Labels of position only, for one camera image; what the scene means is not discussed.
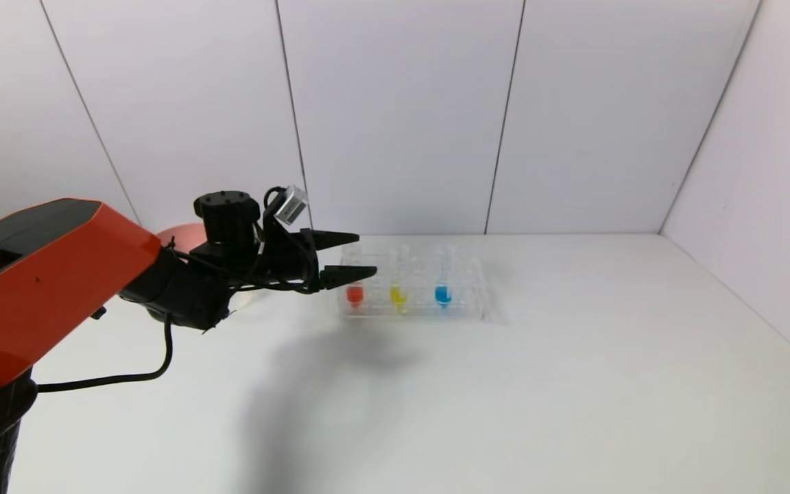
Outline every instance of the test tube rack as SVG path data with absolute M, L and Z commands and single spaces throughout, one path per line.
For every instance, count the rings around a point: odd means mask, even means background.
M 451 245 L 401 244 L 388 252 L 344 246 L 345 266 L 376 266 L 376 275 L 338 288 L 344 317 L 486 319 L 486 280 L 476 257 Z

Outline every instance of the yellow liquid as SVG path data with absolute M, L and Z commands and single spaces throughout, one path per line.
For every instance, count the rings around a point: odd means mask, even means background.
M 407 303 L 407 294 L 401 292 L 401 288 L 393 285 L 389 288 L 389 298 L 392 300 L 392 305 L 398 312 L 404 312 L 404 304 Z

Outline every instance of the test tube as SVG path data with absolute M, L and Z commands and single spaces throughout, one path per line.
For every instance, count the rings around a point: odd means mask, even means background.
M 403 283 L 407 278 L 408 263 L 410 262 L 410 247 L 399 245 L 389 252 L 390 262 L 392 263 L 392 277 L 389 286 L 389 298 L 395 310 L 400 313 L 405 312 L 407 304 L 407 289 Z
M 451 281 L 455 263 L 455 247 L 453 245 L 438 245 L 438 279 L 435 284 L 435 300 L 442 309 L 453 300 Z
M 343 263 L 346 266 L 361 265 L 361 245 L 349 244 L 343 246 Z M 364 301 L 364 284 L 361 281 L 349 283 L 346 287 L 346 300 L 353 309 L 358 309 Z

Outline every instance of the red liquid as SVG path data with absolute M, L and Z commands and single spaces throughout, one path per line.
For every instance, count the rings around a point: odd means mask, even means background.
M 353 287 L 346 287 L 346 300 L 352 305 L 353 309 L 357 309 L 364 300 L 364 287 L 361 285 L 354 285 Z

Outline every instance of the blue test tube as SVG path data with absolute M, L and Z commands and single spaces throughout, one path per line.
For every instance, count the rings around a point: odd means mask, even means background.
M 455 247 L 452 245 L 438 245 L 438 279 L 435 284 L 435 300 L 442 309 L 453 300 L 451 281 L 454 269 Z

